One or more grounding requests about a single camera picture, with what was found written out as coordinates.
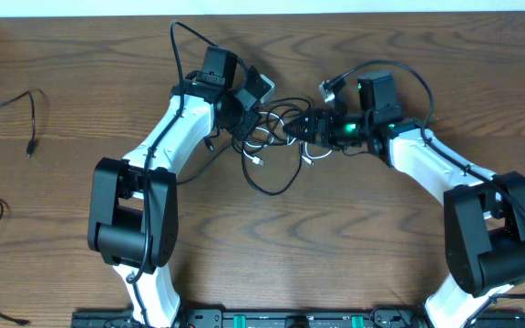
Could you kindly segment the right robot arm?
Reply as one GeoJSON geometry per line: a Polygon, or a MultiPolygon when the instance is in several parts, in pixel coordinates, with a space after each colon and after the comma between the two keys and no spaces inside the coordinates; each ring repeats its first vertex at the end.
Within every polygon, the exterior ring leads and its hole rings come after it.
{"type": "Polygon", "coordinates": [[[414,118],[404,115],[387,70],[357,79],[361,114],[346,111],[345,80],[320,86],[330,109],[309,108],[283,127],[286,135],[367,153],[415,180],[444,210],[448,277],[425,302],[429,327],[470,327],[511,289],[525,282],[525,178],[497,174],[466,160],[414,118]]]}

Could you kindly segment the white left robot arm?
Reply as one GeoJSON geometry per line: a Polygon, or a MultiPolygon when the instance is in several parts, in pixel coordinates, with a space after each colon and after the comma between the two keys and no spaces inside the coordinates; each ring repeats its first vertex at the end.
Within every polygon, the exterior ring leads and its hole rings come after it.
{"type": "Polygon", "coordinates": [[[173,326],[181,307],[169,268],[179,232],[178,174],[213,129],[245,139],[261,117],[256,106],[274,92],[254,66],[236,84],[242,65],[233,52],[209,46],[201,69],[172,88],[166,114],[143,142],[95,167],[87,244],[126,284],[132,318],[146,327],[173,326]]]}

